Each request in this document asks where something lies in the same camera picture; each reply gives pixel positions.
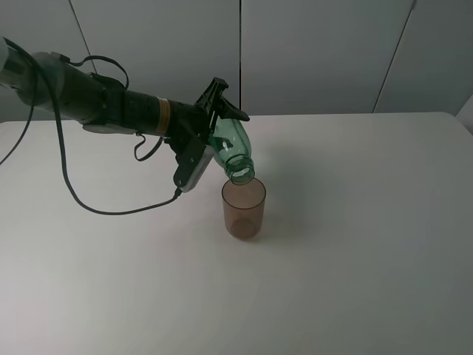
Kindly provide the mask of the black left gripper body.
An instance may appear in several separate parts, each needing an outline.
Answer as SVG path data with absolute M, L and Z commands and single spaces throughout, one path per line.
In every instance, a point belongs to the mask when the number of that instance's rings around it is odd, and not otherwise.
M 170 102 L 171 122 L 166 143 L 176 157 L 173 181 L 177 187 L 186 185 L 205 147 L 210 146 L 209 137 L 217 121 L 217 104 L 227 88 L 226 81 L 214 78 L 195 104 Z

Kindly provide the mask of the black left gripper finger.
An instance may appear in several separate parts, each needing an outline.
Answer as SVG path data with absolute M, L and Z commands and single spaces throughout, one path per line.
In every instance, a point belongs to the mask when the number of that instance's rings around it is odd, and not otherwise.
M 217 114 L 223 119 L 232 119 L 236 121 L 249 121 L 249 116 L 242 110 L 235 107 L 229 100 L 221 96 L 217 104 Z

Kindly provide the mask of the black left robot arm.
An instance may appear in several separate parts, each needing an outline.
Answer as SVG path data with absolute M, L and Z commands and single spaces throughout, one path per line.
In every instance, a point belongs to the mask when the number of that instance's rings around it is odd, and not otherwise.
M 227 83 L 214 78 L 195 104 L 133 92 L 116 79 L 85 73 L 64 55 L 23 55 L 1 39 L 1 85 L 25 104 L 79 122 L 88 132 L 160 136 L 176 155 L 174 183 L 192 190 L 213 158 L 211 137 L 219 119 L 248 121 L 224 96 Z

